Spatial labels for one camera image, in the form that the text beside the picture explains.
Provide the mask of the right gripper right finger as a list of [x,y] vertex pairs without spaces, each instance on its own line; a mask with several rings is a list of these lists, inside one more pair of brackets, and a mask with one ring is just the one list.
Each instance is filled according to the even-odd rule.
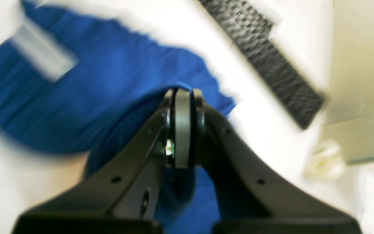
[[174,95],[174,166],[202,166],[222,221],[214,234],[360,234],[358,222],[267,166],[202,92]]

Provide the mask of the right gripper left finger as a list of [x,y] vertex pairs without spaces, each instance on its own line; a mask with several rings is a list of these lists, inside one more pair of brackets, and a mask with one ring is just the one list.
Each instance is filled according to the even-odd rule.
[[154,214],[172,133],[176,91],[168,90],[155,113],[104,167],[61,195],[23,213],[14,234],[163,234]]

